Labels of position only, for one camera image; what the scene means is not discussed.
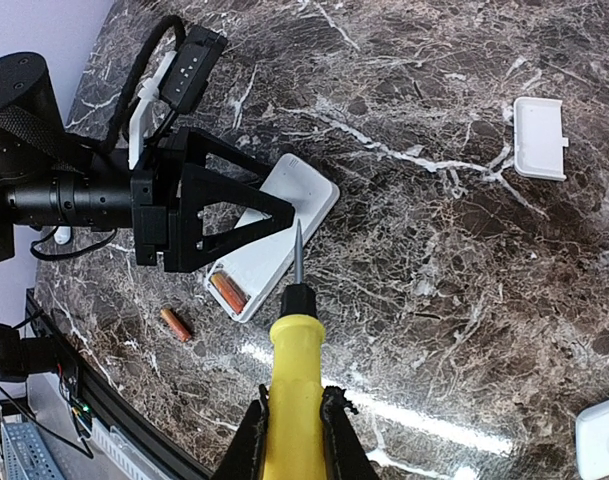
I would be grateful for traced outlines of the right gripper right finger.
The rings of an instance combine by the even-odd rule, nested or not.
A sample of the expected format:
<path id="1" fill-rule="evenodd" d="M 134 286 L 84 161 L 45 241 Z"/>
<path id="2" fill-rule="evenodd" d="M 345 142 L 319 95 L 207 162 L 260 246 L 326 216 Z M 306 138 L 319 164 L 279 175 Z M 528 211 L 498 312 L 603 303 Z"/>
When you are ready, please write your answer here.
<path id="1" fill-rule="evenodd" d="M 328 479 L 377 480 L 346 411 L 358 410 L 345 396 L 345 389 L 327 386 L 322 395 L 320 418 Z"/>

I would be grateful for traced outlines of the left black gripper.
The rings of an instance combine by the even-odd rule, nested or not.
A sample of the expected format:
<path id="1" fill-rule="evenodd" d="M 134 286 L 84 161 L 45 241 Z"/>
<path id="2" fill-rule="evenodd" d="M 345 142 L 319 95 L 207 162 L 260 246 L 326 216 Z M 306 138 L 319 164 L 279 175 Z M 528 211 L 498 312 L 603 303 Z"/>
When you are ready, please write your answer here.
<path id="1" fill-rule="evenodd" d="M 272 170 L 197 127 L 182 127 L 162 144 L 146 146 L 130 176 L 138 265 L 155 266 L 162 254 L 165 271 L 192 273 L 292 226 L 291 203 L 204 168 L 209 154 L 255 174 L 251 186 Z M 188 159 L 200 166 L 186 164 Z"/>

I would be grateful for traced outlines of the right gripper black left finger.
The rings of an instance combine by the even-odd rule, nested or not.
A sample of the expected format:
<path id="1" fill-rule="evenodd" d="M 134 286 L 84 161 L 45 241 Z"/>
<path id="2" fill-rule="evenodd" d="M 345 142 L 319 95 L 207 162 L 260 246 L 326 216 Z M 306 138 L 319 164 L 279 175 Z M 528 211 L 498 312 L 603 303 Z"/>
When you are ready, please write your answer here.
<path id="1" fill-rule="evenodd" d="M 260 384 L 220 465 L 217 479 L 259 480 L 263 477 L 269 423 L 268 389 Z"/>

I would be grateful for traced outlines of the yellow handled screwdriver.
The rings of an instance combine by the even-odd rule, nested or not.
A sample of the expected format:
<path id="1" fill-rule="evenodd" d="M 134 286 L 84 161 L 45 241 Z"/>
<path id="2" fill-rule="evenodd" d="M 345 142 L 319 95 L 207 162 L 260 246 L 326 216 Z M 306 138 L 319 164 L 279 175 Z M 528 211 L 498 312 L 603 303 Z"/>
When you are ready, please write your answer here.
<path id="1" fill-rule="evenodd" d="M 265 479 L 327 477 L 320 417 L 324 339 L 315 292 L 304 281 L 303 235 L 297 226 L 294 281 L 284 289 L 279 319 L 270 329 L 274 358 L 268 393 Z"/>

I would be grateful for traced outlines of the white remote with battery bay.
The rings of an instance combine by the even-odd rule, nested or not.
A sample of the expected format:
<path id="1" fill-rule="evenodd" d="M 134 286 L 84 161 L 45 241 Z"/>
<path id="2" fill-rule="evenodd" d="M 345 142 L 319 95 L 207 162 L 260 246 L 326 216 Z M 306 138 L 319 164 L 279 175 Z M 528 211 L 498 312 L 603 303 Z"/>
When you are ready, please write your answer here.
<path id="1" fill-rule="evenodd" d="M 231 320 L 248 322 L 294 262 L 296 229 L 308 242 L 340 197 L 339 187 L 314 167 L 293 154 L 283 155 L 260 190 L 291 203 L 293 224 L 214 262 L 204 279 L 204 287 Z M 218 271 L 226 272 L 247 294 L 248 302 L 236 315 L 210 282 Z"/>

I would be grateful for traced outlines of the orange AA battery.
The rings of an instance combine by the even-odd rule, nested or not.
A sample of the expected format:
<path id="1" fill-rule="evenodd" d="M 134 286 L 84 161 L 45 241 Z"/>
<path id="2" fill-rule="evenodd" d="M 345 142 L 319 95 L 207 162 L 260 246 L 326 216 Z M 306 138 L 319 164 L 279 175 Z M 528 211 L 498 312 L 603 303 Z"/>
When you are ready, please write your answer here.
<path id="1" fill-rule="evenodd" d="M 192 338 L 189 329 L 171 309 L 161 309 L 160 316 L 181 342 L 188 342 Z"/>
<path id="2" fill-rule="evenodd" d="M 243 312 L 248 296 L 226 272 L 215 272 L 210 282 L 236 315 Z"/>

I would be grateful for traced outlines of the white remote control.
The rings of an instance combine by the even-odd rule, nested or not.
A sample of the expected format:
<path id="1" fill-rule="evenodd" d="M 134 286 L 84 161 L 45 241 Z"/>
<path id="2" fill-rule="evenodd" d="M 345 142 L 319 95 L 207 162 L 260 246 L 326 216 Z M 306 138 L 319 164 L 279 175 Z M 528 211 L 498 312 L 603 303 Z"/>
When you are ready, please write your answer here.
<path id="1" fill-rule="evenodd" d="M 609 400 L 591 406 L 577 416 L 575 446 L 582 479 L 609 476 Z"/>

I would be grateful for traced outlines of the white battery cover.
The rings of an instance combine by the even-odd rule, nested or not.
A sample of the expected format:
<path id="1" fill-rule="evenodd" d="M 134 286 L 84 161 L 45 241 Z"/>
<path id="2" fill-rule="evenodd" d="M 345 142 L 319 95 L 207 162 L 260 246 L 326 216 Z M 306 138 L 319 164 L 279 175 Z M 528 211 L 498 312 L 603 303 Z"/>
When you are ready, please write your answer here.
<path id="1" fill-rule="evenodd" d="M 519 97 L 513 102 L 514 169 L 526 178 L 565 181 L 562 105 L 558 99 Z"/>

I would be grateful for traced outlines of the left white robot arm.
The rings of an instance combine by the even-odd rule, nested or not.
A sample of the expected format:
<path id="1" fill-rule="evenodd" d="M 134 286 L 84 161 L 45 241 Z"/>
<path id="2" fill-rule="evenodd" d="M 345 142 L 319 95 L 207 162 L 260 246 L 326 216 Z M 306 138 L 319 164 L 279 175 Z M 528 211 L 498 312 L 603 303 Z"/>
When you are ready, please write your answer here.
<path id="1" fill-rule="evenodd" d="M 136 261 L 191 273 L 289 228 L 295 209 L 254 184 L 206 166 L 217 156 L 260 177 L 268 166 L 213 135 L 182 127 L 148 146 L 135 165 L 117 149 L 99 154 L 63 129 L 45 59 L 0 58 L 0 263 L 14 229 L 77 226 L 133 234 Z"/>

